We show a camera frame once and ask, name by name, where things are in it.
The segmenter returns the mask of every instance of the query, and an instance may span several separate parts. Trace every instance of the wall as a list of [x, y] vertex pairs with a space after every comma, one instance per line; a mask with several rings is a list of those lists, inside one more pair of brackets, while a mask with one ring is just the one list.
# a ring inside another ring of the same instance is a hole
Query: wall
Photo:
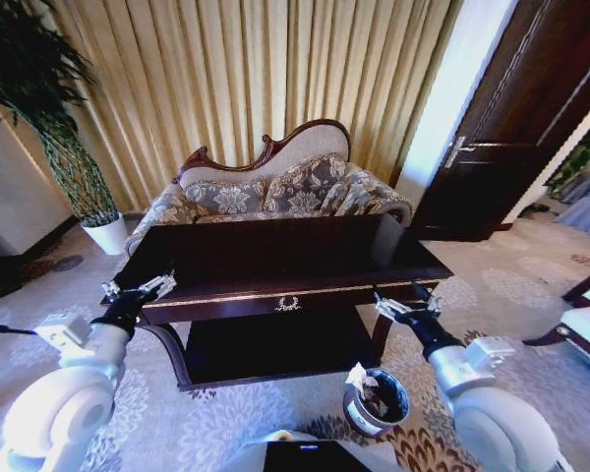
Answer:
[[[0, 106], [0, 113], [2, 116], [8, 118], [11, 112], [7, 108]], [[55, 183], [50, 166], [43, 155], [43, 146], [41, 145], [41, 141], [29, 123], [24, 120], [18, 120], [18, 124], [13, 126], [12, 120], [7, 119], [5, 124], [8, 124], [9, 128], [11, 128], [13, 133], [15, 133], [17, 139], [20, 141], [20, 143], [22, 143], [22, 146], [25, 148], [25, 151], [29, 154], [34, 164], [39, 168], [39, 170], [41, 170], [46, 180], [50, 183], [53, 191], [57, 194], [58, 198], [62, 200], [65, 199], [63, 193], [59, 189], [59, 186]]]
[[487, 68], [516, 0], [465, 0], [397, 181], [420, 203]]
[[525, 192], [518, 203], [511, 209], [503, 223], [512, 223], [518, 215], [529, 205], [533, 204], [539, 196], [542, 195], [542, 186], [549, 180], [553, 173], [560, 167], [560, 164], [568, 157], [572, 149], [577, 146], [577, 143], [590, 129], [590, 111], [585, 116], [581, 123], [575, 128], [568, 139], [561, 145], [555, 156], [547, 164], [544, 170], [540, 173], [537, 179], [531, 184], [531, 187]]
[[22, 254], [69, 216], [27, 148], [0, 123], [0, 256]]

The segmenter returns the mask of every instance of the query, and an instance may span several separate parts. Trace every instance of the green leaves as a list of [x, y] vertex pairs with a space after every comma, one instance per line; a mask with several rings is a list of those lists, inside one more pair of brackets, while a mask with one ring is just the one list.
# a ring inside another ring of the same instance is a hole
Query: green leaves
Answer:
[[88, 61], [19, 0], [0, 0], [0, 104], [40, 137], [53, 175], [84, 226], [117, 219], [96, 162], [79, 142], [65, 103], [84, 98], [74, 80], [93, 81]]
[[547, 185], [551, 194], [556, 196], [560, 189], [575, 178], [579, 172], [590, 165], [590, 130], [574, 147], [560, 168], [551, 176]]

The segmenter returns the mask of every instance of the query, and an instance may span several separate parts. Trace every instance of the wooden chair leg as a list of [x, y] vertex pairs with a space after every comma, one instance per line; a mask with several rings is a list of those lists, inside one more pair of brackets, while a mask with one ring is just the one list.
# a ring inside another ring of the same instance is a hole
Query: wooden chair leg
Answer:
[[563, 334], [560, 334], [561, 324], [558, 324], [544, 336], [540, 336], [536, 339], [525, 339], [522, 341], [527, 346], [550, 346], [551, 344], [557, 344], [558, 342], [565, 341]]

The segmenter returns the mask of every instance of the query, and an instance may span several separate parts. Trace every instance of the sofa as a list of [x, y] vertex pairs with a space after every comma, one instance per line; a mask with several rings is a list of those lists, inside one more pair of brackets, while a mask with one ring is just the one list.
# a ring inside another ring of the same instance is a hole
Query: sofa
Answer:
[[350, 139], [334, 120], [315, 120], [265, 148], [246, 166], [227, 167], [197, 149], [155, 199], [126, 243], [131, 256], [148, 229], [163, 224], [391, 213], [403, 226], [413, 206], [350, 160]]

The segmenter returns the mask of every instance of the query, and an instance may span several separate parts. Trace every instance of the table drawer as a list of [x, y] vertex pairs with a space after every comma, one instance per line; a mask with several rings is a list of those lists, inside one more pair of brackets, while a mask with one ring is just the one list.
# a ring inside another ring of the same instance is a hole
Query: table drawer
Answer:
[[[435, 288], [439, 280], [421, 280], [427, 288]], [[400, 302], [416, 301], [410, 282], [383, 285], [382, 294]], [[279, 294], [250, 294], [212, 298], [209, 300], [188, 300], [158, 302], [143, 309], [148, 322], [154, 325], [183, 321], [201, 321], [223, 318], [244, 317], [266, 313], [295, 313], [339, 305], [354, 306], [374, 303], [370, 286], [342, 287], [322, 290], [300, 290]]]

